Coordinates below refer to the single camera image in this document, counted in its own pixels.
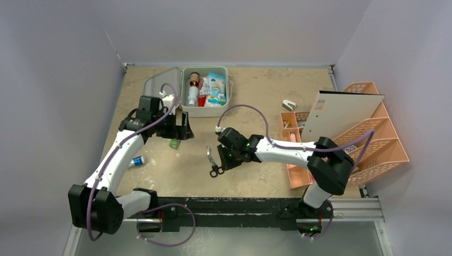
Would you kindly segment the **black handled scissors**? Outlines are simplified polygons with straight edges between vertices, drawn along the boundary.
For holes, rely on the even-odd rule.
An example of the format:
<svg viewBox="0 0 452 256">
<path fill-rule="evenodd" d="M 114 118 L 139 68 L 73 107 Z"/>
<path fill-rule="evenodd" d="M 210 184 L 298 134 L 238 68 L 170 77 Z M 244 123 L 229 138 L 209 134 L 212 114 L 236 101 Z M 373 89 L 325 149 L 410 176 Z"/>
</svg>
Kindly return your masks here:
<svg viewBox="0 0 452 256">
<path fill-rule="evenodd" d="M 209 174 L 212 178 L 216 178 L 219 175 L 222 175 L 224 173 L 224 170 L 221 166 L 218 166 L 216 164 L 215 160 L 213 159 L 211 147 L 207 146 L 206 148 L 207 148 L 207 158 L 211 165 L 211 170 L 210 170 Z"/>
</svg>

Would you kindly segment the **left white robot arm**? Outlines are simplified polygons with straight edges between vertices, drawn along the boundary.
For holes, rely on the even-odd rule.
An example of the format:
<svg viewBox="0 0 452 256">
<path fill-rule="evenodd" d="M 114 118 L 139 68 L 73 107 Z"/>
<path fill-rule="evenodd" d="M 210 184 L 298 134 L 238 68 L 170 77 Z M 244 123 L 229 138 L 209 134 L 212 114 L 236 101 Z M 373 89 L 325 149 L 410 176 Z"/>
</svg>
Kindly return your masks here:
<svg viewBox="0 0 452 256">
<path fill-rule="evenodd" d="M 115 140 L 93 174 L 82 185 L 72 185 L 68 199 L 72 224 L 100 234 L 114 234 L 123 220 L 141 213 L 153 218 L 159 211 L 156 191 L 135 188 L 117 196 L 119 184 L 138 151 L 153 135 L 165 139 L 187 140 L 194 137 L 188 113 L 182 124 L 176 123 L 177 96 L 142 95 L 139 105 L 120 123 Z"/>
</svg>

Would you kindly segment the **blue white ointment tube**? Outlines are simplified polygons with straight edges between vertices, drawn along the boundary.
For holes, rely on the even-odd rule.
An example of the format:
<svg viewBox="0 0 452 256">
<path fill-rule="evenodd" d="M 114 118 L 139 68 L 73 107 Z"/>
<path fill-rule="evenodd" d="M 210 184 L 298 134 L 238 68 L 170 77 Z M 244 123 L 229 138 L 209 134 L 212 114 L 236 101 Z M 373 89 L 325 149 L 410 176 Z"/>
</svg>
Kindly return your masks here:
<svg viewBox="0 0 452 256">
<path fill-rule="evenodd" d="M 128 167 L 131 168 L 131 167 L 141 166 L 141 165 L 144 165 L 146 163 L 146 161 L 147 160 L 144 156 L 135 157 L 131 160 Z"/>
</svg>

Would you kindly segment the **light blue wipes packet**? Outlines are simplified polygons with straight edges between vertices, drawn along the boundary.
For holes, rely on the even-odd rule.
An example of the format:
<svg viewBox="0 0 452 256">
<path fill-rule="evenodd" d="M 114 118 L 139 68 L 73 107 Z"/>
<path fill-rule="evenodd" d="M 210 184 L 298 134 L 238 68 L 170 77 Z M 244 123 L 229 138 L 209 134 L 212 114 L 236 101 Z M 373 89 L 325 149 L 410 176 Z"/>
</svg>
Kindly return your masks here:
<svg viewBox="0 0 452 256">
<path fill-rule="evenodd" d="M 209 73 L 207 81 L 209 93 L 205 102 L 205 107 L 224 106 L 227 102 L 226 77 L 216 73 Z"/>
</svg>

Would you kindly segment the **brown bottle orange cap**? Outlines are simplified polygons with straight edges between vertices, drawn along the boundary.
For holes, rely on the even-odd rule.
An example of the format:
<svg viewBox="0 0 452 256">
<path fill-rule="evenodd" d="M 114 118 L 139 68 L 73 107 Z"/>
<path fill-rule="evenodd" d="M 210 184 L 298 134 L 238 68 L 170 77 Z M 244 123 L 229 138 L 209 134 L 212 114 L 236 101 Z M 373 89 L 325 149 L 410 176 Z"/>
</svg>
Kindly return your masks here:
<svg viewBox="0 0 452 256">
<path fill-rule="evenodd" d="M 199 81 L 200 81 L 199 74 L 197 72 L 192 72 L 190 74 L 190 78 L 189 78 L 189 85 L 198 87 L 199 86 Z"/>
</svg>

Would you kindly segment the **white plastic bottle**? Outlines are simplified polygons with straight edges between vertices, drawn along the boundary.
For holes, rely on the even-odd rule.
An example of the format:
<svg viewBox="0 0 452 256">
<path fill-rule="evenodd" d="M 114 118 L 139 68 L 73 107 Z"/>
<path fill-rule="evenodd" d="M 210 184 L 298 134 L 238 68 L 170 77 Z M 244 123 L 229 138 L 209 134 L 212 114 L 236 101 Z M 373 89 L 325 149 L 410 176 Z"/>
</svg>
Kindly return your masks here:
<svg viewBox="0 0 452 256">
<path fill-rule="evenodd" d="M 198 99 L 198 93 L 199 89 L 196 86 L 190 86 L 188 90 L 188 96 L 187 96 L 187 106 L 188 107 L 194 107 L 196 105 L 197 99 Z"/>
</svg>

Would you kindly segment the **red first aid pouch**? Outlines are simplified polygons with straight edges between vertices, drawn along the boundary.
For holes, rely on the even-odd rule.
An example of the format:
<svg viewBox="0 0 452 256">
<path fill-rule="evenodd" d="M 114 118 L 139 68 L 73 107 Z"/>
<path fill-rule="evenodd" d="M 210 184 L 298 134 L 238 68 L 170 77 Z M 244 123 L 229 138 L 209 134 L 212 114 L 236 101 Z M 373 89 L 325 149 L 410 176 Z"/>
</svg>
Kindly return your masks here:
<svg viewBox="0 0 452 256">
<path fill-rule="evenodd" d="M 205 105 L 207 96 L 206 95 L 200 95 L 198 97 L 198 107 L 203 107 Z"/>
</svg>

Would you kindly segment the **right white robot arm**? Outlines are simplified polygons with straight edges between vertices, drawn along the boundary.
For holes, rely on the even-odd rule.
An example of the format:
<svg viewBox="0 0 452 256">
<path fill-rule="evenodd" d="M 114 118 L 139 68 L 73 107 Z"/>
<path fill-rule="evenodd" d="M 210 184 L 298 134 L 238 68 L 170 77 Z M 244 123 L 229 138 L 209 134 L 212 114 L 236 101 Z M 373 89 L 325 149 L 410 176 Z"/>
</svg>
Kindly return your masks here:
<svg viewBox="0 0 452 256">
<path fill-rule="evenodd" d="M 277 162 L 309 170 L 314 182 L 308 186 L 299 203 L 300 212 L 312 217 L 324 201 L 345 192 L 354 160 L 330 138 L 316 142 L 290 142 L 268 139 L 253 134 L 246 138 L 234 128 L 215 128 L 222 170 L 230 170 L 242 163 Z"/>
</svg>

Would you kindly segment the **small green medicine box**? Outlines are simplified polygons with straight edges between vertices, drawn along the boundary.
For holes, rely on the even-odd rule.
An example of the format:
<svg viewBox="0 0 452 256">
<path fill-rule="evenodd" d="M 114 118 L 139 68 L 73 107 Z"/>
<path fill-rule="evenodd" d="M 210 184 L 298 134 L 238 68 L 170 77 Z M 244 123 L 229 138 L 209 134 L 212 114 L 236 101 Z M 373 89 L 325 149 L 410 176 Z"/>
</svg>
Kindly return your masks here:
<svg viewBox="0 0 452 256">
<path fill-rule="evenodd" d="M 179 139 L 171 139 L 169 142 L 169 146 L 173 149 L 178 149 L 180 143 L 181 143 L 181 140 L 179 140 Z"/>
</svg>

